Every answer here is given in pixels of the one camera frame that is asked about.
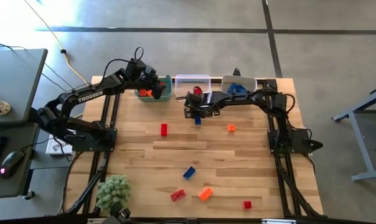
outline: yellow cable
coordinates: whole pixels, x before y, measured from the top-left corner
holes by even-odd
[[[77,72],[72,68],[72,66],[69,64],[69,60],[68,60],[68,58],[66,57],[66,53],[64,53],[63,56],[65,57],[66,64],[68,64],[69,68],[72,69],[72,71],[73,71],[73,72],[74,72],[79,78],[81,78],[81,79],[83,80],[84,83],[87,84],[87,81],[86,81],[81,75],[79,75],[79,73],[77,73]]]
[[[59,41],[59,39],[58,39],[58,37],[54,34],[54,32],[52,32],[52,29],[47,25],[47,23],[43,20],[43,18],[41,18],[41,16],[34,10],[34,8],[26,1],[26,0],[24,0],[25,2],[26,2],[26,4],[34,11],[34,13],[41,19],[41,21],[47,26],[47,28],[49,29],[49,31],[51,31],[51,33],[52,33],[52,35],[55,37],[55,39],[57,39],[57,42],[58,42],[58,44],[59,44],[59,47],[61,48],[61,51],[62,50],[65,50],[64,48],[63,48],[63,46],[62,46],[62,44],[61,44],[61,41]],[[79,77],[79,78],[81,78],[82,80],[83,80],[83,82],[85,83],[85,84],[87,84],[87,81],[81,76],[81,75],[79,75],[79,73],[77,73],[73,68],[72,68],[72,66],[69,64],[69,60],[68,60],[68,58],[66,57],[66,50],[65,50],[65,53],[61,53],[61,54],[63,54],[63,56],[65,57],[65,61],[66,61],[66,64],[69,66],[69,68]]]

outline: gray desk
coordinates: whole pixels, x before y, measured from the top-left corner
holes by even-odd
[[[46,56],[46,49],[0,50],[0,100],[12,107],[9,114],[0,116],[0,136],[7,137],[0,165],[11,151],[35,143],[38,125],[23,123],[32,107]],[[0,198],[27,195],[33,173],[30,169],[32,150],[33,147],[24,149],[26,155],[10,179],[0,176]]]
[[[0,124],[27,121],[43,70],[46,49],[0,50],[0,100],[12,110],[0,116]]]
[[[39,126],[37,124],[20,124],[12,128],[0,128],[0,136],[7,138],[0,156],[0,166],[4,158],[11,152],[24,146],[33,144],[37,137]],[[0,176],[0,198],[16,197],[26,192],[31,166],[32,151],[34,147],[24,149],[25,157],[20,162],[17,172],[9,179]]]

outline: teal bin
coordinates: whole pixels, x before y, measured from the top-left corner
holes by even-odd
[[[140,99],[142,102],[160,102],[160,101],[169,101],[171,98],[171,89],[172,89],[172,80],[170,75],[167,75],[166,77],[158,78],[160,82],[164,82],[166,85],[166,88],[163,90],[162,95],[160,99],[155,100],[153,97],[145,96],[140,97],[139,96],[139,90],[135,90],[134,93]]]

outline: gray metal leg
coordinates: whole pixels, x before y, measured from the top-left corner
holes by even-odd
[[[352,175],[351,179],[353,181],[356,180],[366,180],[366,179],[373,179],[376,178],[376,170],[373,172],[364,172],[364,173],[359,173],[357,175]]]
[[[357,120],[355,119],[354,112],[349,113],[352,128],[354,130],[355,136],[357,138],[358,145],[360,146],[362,156],[364,157],[365,165],[367,166],[368,172],[373,172],[374,167],[370,161],[367,147],[365,146],[364,137],[361,134],[360,128],[358,127]]]
[[[355,110],[364,110],[364,109],[368,108],[369,106],[374,105],[375,103],[376,103],[376,92],[369,95],[368,98],[366,100],[364,100],[363,102],[353,106],[352,108],[350,108],[348,110],[345,110],[345,111],[339,113],[336,116],[333,116],[332,120],[334,122],[340,122],[342,119],[348,118],[350,112],[353,112]]]

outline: small red cube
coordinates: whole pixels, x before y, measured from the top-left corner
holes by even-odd
[[[228,131],[229,131],[229,132],[234,132],[234,131],[235,131],[235,125],[233,125],[233,124],[229,124],[229,125],[228,125]]]
[[[161,136],[167,136],[167,124],[161,125]]]
[[[243,202],[243,208],[244,209],[251,209],[251,202],[250,201]]]

